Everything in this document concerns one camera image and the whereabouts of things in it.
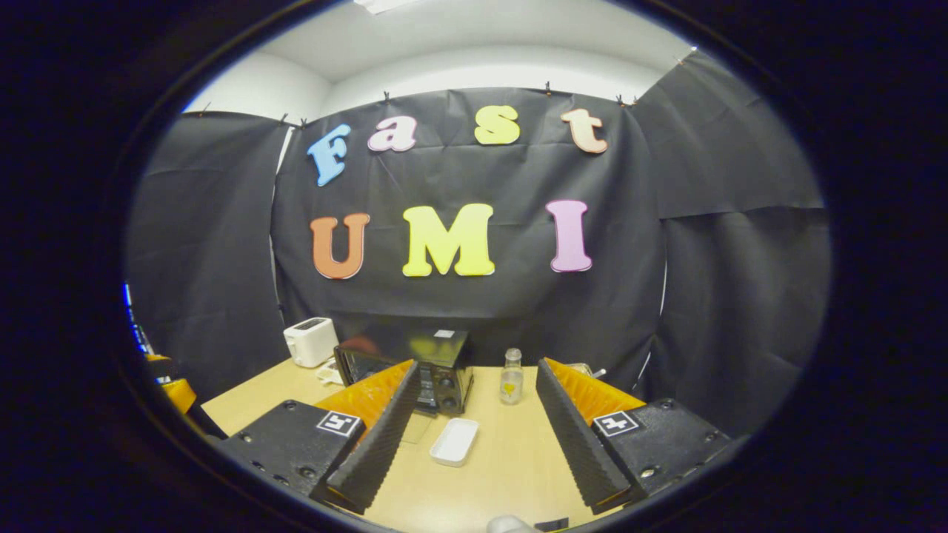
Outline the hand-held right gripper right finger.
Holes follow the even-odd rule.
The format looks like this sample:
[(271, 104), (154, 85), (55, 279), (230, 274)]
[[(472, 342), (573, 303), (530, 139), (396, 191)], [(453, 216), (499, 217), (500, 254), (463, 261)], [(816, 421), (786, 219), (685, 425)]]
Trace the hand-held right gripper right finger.
[(552, 358), (538, 362), (536, 394), (593, 512), (664, 492), (732, 446), (676, 399), (647, 403)]

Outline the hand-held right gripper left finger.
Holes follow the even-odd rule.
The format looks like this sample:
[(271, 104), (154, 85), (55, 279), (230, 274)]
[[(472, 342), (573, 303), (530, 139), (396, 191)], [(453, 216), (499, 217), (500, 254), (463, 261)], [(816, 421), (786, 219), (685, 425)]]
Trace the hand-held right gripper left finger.
[(284, 399), (216, 446), (276, 486), (363, 514), (388, 475), (420, 390), (419, 364), (400, 362), (315, 405)]

